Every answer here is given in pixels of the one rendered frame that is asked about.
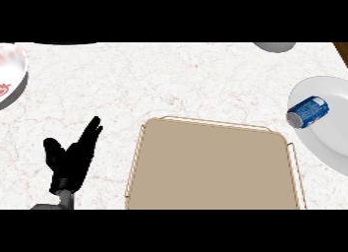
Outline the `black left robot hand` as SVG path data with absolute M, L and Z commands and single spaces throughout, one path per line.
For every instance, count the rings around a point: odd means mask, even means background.
M 75 193 L 82 186 L 94 157 L 95 144 L 103 130 L 100 117 L 94 116 L 75 143 L 64 149 L 54 138 L 42 140 L 44 161 L 53 175 L 48 192 Z

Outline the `tan rectangular tray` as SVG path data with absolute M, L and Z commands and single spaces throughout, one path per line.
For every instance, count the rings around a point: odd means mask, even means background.
M 305 208 L 295 144 L 262 126 L 165 116 L 140 127 L 129 210 Z

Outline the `blue can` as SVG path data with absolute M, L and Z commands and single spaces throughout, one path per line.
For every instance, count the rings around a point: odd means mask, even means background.
M 287 110 L 286 119 L 293 128 L 304 129 L 327 112 L 326 101 L 318 96 L 311 96 Z

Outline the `white round plate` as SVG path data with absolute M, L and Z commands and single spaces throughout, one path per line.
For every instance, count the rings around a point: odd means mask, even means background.
M 326 101 L 329 112 L 295 132 L 314 156 L 348 176 L 348 81 L 326 76 L 304 79 L 290 92 L 287 110 L 311 96 Z

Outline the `white bowl with red print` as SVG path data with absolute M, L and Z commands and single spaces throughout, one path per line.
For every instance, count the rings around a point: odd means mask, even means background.
M 22 95 L 29 79 L 29 58 L 22 47 L 13 43 L 0 43 L 0 110 Z

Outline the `grey round object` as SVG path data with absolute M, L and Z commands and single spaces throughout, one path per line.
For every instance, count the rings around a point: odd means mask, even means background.
M 295 47 L 293 42 L 255 42 L 255 46 L 267 52 L 283 53 Z

